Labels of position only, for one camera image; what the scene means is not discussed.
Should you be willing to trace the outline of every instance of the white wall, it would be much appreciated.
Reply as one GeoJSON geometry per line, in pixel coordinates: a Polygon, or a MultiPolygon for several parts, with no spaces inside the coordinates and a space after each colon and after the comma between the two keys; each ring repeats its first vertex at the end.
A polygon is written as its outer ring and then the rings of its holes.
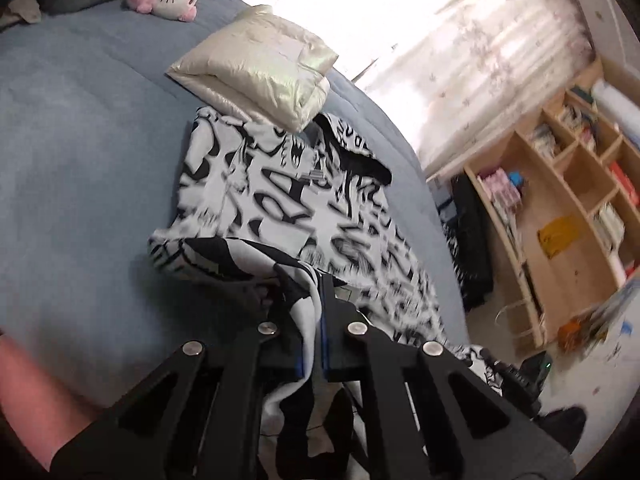
{"type": "Polygon", "coordinates": [[[596,50],[640,78],[640,41],[615,0],[578,0],[596,50]]]}

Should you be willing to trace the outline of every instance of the blue blanket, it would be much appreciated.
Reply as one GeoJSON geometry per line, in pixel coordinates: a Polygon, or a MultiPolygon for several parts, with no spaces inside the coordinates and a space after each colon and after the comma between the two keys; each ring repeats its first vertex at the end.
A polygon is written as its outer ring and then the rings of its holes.
{"type": "MultiPolygon", "coordinates": [[[[240,0],[198,0],[194,23],[110,2],[0,34],[0,326],[60,378],[110,403],[185,340],[230,340],[248,314],[156,273],[202,102],[164,75],[230,22],[240,0]]],[[[436,285],[452,342],[462,300],[418,160],[389,118],[329,74],[324,108],[392,171],[390,210],[436,285]]]]}

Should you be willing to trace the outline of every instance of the black and white patterned blanket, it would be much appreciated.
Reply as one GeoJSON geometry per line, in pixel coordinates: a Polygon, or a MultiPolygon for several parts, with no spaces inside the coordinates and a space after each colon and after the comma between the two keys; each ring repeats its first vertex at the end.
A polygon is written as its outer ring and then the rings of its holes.
{"type": "MultiPolygon", "coordinates": [[[[318,476],[318,460],[309,457],[327,455],[333,464],[337,455],[323,453],[331,448],[346,453],[351,472],[362,469],[353,459],[351,432],[345,440],[334,428],[347,425],[358,433],[362,422],[351,416],[358,395],[347,396],[316,375],[310,380],[322,312],[318,271],[342,280],[337,294],[395,341],[418,346],[437,340],[498,389],[477,348],[447,344],[433,283],[389,217],[384,187],[390,171],[335,116],[319,114],[305,132],[312,142],[220,116],[210,107],[198,110],[177,218],[149,240],[154,265],[181,279],[241,283],[242,290],[252,290],[276,278],[278,267],[306,291],[291,307],[304,341],[304,378],[271,392],[264,406],[260,460],[271,479],[324,478],[318,476]],[[297,441],[283,438],[291,424],[287,410],[298,421],[294,428],[300,430],[304,421],[304,445],[296,444],[299,460],[287,460],[298,464],[295,472],[272,457],[276,446],[297,441]],[[347,413],[348,423],[335,410],[347,413]]],[[[248,294],[245,301],[251,298],[260,309],[260,294],[248,294]]]]}

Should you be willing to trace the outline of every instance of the red book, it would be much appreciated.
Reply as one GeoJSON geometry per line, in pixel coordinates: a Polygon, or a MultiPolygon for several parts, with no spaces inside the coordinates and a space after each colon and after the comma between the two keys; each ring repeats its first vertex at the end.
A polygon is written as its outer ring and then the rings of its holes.
{"type": "Polygon", "coordinates": [[[626,176],[626,173],[622,171],[620,165],[617,162],[612,162],[609,165],[609,169],[611,170],[611,173],[613,173],[613,176],[616,178],[616,180],[620,183],[620,186],[622,186],[622,189],[626,191],[626,194],[629,196],[629,199],[631,200],[631,203],[634,205],[634,207],[638,207],[638,204],[640,204],[640,198],[638,198],[636,188],[629,180],[629,177],[626,176]]]}

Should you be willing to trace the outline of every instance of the curtain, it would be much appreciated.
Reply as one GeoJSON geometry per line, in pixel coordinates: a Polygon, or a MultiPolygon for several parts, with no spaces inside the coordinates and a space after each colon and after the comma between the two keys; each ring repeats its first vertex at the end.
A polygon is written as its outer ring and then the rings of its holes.
{"type": "Polygon", "coordinates": [[[459,168],[587,65],[572,0],[245,0],[321,36],[425,176],[459,168]]]}

